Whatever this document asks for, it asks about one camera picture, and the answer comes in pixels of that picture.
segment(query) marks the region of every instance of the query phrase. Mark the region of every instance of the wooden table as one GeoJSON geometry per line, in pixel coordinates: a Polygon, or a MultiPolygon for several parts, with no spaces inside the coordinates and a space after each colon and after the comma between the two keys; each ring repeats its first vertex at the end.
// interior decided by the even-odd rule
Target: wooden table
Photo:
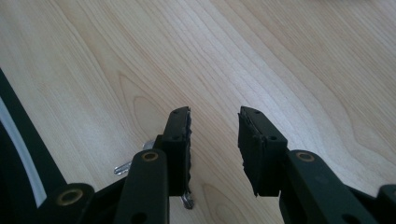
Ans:
{"type": "Polygon", "coordinates": [[[96,190],[191,107],[196,207],[171,223],[281,223],[237,147],[241,105],[346,184],[396,183],[394,0],[2,0],[0,66],[69,183],[96,190]]]}

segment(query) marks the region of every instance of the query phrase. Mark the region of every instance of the tabletop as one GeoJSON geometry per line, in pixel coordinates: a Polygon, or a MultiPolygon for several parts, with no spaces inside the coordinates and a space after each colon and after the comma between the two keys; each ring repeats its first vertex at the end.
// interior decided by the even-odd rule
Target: tabletop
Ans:
{"type": "Polygon", "coordinates": [[[0,66],[68,183],[102,189],[189,106],[171,223],[282,223],[237,147],[241,105],[371,195],[396,183],[394,0],[1,0],[0,66]]]}

